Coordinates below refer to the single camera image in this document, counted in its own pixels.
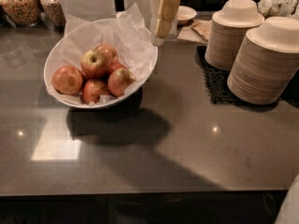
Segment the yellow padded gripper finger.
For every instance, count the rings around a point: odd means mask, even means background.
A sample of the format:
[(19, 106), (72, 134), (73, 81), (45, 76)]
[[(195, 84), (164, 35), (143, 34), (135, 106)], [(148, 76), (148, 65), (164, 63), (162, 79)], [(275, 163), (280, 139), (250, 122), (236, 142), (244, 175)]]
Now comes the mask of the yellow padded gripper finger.
[(161, 46), (169, 36), (178, 13), (180, 0), (149, 0), (151, 42)]

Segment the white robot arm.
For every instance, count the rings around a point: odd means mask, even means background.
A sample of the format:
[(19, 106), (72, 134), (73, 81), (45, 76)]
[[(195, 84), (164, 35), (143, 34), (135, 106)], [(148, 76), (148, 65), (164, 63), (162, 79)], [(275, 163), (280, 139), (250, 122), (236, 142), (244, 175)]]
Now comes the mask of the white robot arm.
[[(161, 46), (177, 20), (180, 0), (149, 0), (151, 42)], [(299, 224), (299, 175), (293, 180), (275, 224)]]

